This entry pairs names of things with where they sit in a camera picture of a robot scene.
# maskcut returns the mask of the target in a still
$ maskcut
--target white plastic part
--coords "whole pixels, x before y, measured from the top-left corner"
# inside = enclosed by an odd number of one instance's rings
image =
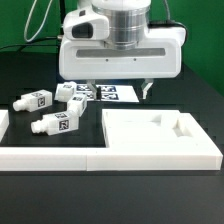
[[[92,4],[102,9],[128,11],[148,7],[151,0],[92,0]]]
[[[90,170],[219,170],[223,155],[190,114],[103,110],[108,150],[88,157]]]
[[[9,126],[8,110],[0,110],[0,142]]]
[[[103,56],[103,41],[71,41],[63,38],[59,58],[60,75],[65,80],[91,79],[153,79],[173,78],[181,70],[181,46],[186,31],[181,27],[145,31],[138,43],[140,49],[161,49],[161,55]],[[102,57],[79,57],[82,50],[102,50]]]
[[[77,84],[75,82],[64,82],[63,84],[58,84],[55,93],[55,100],[68,102],[76,93],[76,86]]]
[[[52,93],[46,90],[25,94],[21,100],[13,103],[15,111],[27,110],[29,112],[42,109],[52,105]]]
[[[80,16],[81,11],[85,11],[85,16]],[[72,29],[86,23],[93,27],[92,37],[75,38],[72,35]],[[63,29],[66,38],[70,40],[105,40],[109,36],[109,20],[107,17],[95,13],[92,7],[88,6],[68,13],[65,17]]]
[[[89,5],[91,5],[91,0],[78,0],[77,2],[78,9],[84,8]]]
[[[86,148],[1,147],[0,171],[86,171]]]
[[[143,100],[146,99],[148,90],[153,85],[153,79],[146,79],[142,84],[142,93],[143,93]]]
[[[75,94],[67,103],[67,110],[78,110],[79,117],[87,107],[87,96],[85,94]]]
[[[46,132],[48,135],[74,131],[79,128],[78,110],[65,111],[55,114],[47,114],[40,121],[32,122],[33,133]]]

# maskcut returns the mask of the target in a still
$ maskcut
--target white tray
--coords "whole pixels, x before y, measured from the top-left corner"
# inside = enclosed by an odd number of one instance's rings
[[[103,110],[102,125],[107,148],[1,147],[0,171],[221,169],[221,152],[190,114]]]

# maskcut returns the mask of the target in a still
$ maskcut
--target green backdrop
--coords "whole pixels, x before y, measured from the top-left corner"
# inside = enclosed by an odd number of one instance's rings
[[[65,0],[67,12],[76,9],[76,0]],[[31,36],[39,27],[48,0],[39,0],[29,29]],[[39,37],[56,36],[60,30],[59,0],[54,0],[47,23]],[[33,0],[0,0],[0,47],[23,44],[23,30]],[[189,40],[183,47],[183,61],[224,95],[222,60],[224,52],[223,0],[169,0],[172,19],[189,29]],[[162,0],[152,0],[151,19],[164,19]],[[32,48],[26,51],[55,52],[54,48]]]

